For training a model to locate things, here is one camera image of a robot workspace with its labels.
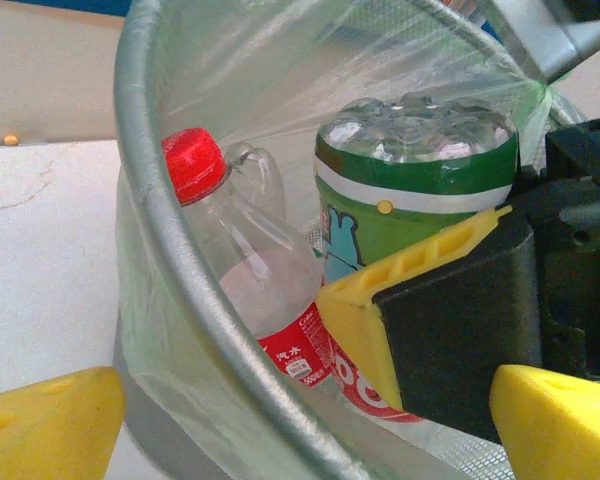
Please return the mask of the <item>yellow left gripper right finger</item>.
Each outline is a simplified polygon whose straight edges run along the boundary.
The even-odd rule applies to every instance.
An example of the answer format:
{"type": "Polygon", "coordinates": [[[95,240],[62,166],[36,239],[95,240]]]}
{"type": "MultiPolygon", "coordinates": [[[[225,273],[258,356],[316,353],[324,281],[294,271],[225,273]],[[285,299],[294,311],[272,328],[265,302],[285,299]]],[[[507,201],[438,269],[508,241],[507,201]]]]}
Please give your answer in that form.
{"type": "Polygon", "coordinates": [[[500,366],[489,407],[518,479],[600,479],[600,384],[500,366]]]}

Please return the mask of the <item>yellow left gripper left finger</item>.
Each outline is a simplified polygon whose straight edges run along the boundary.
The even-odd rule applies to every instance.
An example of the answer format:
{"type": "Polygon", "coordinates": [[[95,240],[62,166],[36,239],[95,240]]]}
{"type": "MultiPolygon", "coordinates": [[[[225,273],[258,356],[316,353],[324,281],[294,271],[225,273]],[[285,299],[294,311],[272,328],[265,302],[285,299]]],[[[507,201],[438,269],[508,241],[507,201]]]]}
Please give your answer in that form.
{"type": "Polygon", "coordinates": [[[124,414],[112,367],[0,393],[0,479],[104,478],[124,414]]]}

